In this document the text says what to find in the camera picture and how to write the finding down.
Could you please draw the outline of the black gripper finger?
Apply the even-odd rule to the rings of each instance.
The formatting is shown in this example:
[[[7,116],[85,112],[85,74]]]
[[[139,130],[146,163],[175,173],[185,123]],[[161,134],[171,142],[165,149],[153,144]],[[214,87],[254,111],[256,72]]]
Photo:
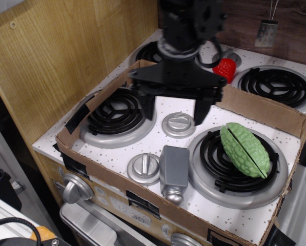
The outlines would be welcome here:
[[[212,102],[210,100],[196,100],[194,108],[194,121],[196,126],[203,123],[211,104]]]
[[[139,97],[141,109],[146,119],[152,120],[155,109],[155,96],[153,95],[141,95]]]

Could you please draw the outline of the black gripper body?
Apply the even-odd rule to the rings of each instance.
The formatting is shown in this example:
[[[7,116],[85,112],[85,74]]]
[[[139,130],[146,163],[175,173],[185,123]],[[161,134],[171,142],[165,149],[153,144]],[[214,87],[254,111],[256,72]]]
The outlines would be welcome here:
[[[206,101],[212,104],[222,99],[227,84],[224,77],[209,72],[194,61],[163,60],[155,65],[133,69],[134,91],[142,105],[154,105],[155,97],[177,97]]]

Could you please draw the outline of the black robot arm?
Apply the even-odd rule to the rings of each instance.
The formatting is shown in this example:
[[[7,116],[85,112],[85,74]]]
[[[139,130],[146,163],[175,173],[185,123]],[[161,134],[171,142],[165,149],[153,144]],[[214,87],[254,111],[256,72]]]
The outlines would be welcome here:
[[[207,71],[219,62],[199,65],[195,60],[208,40],[221,51],[215,35],[223,30],[226,15],[221,1],[160,1],[160,7],[164,27],[157,48],[162,60],[130,71],[132,89],[146,119],[152,120],[157,96],[186,98],[195,100],[194,122],[200,125],[221,101],[227,80]]]

